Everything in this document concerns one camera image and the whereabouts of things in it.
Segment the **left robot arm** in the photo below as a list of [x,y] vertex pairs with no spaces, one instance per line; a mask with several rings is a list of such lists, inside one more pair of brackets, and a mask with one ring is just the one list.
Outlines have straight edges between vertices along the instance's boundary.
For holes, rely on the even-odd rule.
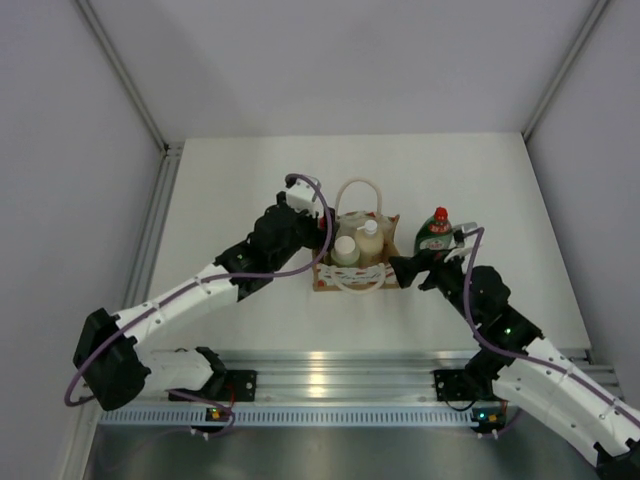
[[324,247],[331,237],[330,214],[320,195],[292,186],[278,193],[245,240],[195,276],[138,306],[91,313],[73,356],[76,378],[105,411],[162,392],[185,400],[217,399],[228,382],[218,354],[206,346],[157,350],[155,342],[284,276],[284,265],[300,249]]

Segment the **jute watermelon canvas bag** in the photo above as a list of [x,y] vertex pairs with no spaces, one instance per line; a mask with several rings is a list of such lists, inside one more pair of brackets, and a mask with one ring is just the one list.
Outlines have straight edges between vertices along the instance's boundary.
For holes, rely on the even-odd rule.
[[[342,197],[355,184],[371,188],[372,209],[341,212]],[[312,267],[313,290],[365,295],[397,289],[399,283],[389,259],[399,254],[395,233],[400,217],[382,212],[382,191],[372,181],[355,177],[338,190],[335,201],[335,238],[322,260]]]

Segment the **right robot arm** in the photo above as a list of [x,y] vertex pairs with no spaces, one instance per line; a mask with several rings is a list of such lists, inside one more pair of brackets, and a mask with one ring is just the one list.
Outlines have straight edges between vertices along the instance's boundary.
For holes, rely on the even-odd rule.
[[480,346],[464,369],[467,389],[491,394],[568,442],[601,479],[639,476],[639,412],[561,353],[509,303],[510,289],[491,266],[465,265],[449,250],[389,260],[398,284],[419,274],[463,316]]

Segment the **green dish soap bottle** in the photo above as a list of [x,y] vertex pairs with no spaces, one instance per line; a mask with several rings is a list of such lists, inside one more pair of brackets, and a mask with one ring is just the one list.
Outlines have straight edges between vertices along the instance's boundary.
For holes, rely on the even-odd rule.
[[453,227],[445,207],[437,207],[419,229],[414,240],[414,254],[422,250],[448,249],[453,238]]

